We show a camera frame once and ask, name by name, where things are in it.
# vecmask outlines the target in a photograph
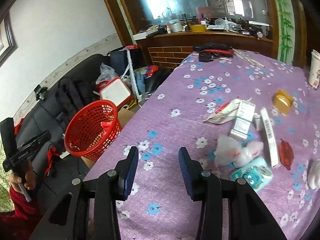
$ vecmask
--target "metal screw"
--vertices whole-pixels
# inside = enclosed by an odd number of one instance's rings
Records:
[[[240,185],[246,184],[246,181],[245,181],[245,179],[243,179],[243,178],[239,178],[239,179],[237,180],[237,182],[238,182]]]
[[[113,176],[116,176],[116,175],[117,175],[117,172],[116,172],[115,170],[110,170],[110,171],[107,172],[107,175],[108,175],[109,177],[113,177]]]
[[[210,171],[202,171],[201,175],[204,177],[209,177],[211,175]]]
[[[78,185],[80,182],[81,182],[81,179],[78,179],[78,178],[72,180],[73,185]]]

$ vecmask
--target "table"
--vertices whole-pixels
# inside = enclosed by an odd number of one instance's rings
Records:
[[[218,177],[228,179],[235,168],[215,169],[212,156],[219,134],[229,134],[233,122],[203,122],[214,108],[236,97],[252,98],[256,111],[267,108],[277,143],[290,143],[292,169],[273,169],[274,179],[258,195],[290,240],[299,239],[320,207],[320,193],[306,183],[309,161],[319,158],[319,91],[310,89],[303,70],[275,59],[246,52],[265,65],[258,68],[235,57],[232,61],[200,63],[190,55],[124,127],[86,176],[97,178],[124,159],[131,145],[139,160],[132,194],[117,201],[122,239],[192,240],[201,203],[187,195],[178,164],[178,150]],[[279,113],[272,96],[284,89],[295,99],[292,111]],[[263,140],[253,125],[250,139]],[[223,210],[223,239],[228,238],[228,212]]]

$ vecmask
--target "basket rim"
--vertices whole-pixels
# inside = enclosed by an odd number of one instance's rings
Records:
[[[70,124],[72,124],[72,122],[78,118],[78,116],[85,110],[88,110],[90,108],[92,108],[93,106],[99,106],[99,105],[110,105],[111,107],[113,107],[113,112],[114,112],[114,117],[113,117],[113,120],[112,120],[112,123],[111,123],[111,126],[112,127],[115,127],[116,126],[116,123],[118,122],[118,109],[116,107],[116,105],[109,101],[109,100],[97,100],[97,101],[94,101],[90,104],[88,104],[87,106],[83,107],[78,113],[76,113],[76,115],[71,119],[71,121],[69,122],[68,126],[67,126],[67,129],[66,129],[66,132],[65,132],[65,135],[67,135],[69,129],[70,129]],[[88,150],[85,150],[85,151],[82,151],[82,152],[74,152],[71,147],[69,145],[67,145],[66,143],[66,139],[64,139],[64,147],[66,148],[66,151],[68,153],[70,153],[71,155],[73,156],[76,156],[76,157],[81,157],[81,156],[85,156],[87,154],[90,154],[92,153],[93,151],[95,151],[106,139],[109,138],[110,134],[113,132],[113,130],[110,129],[110,131],[108,133],[104,133],[104,135],[101,137],[101,140],[93,147],[91,147],[90,149]]]

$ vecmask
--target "gray handle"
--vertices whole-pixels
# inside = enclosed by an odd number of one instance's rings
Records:
[[[24,187],[22,183],[19,183],[19,187],[21,189],[22,194],[26,197],[27,202],[31,201],[31,197],[29,196],[27,189]]]

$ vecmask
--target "picture frame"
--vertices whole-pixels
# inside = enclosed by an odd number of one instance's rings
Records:
[[[0,22],[0,66],[16,49],[9,14]]]

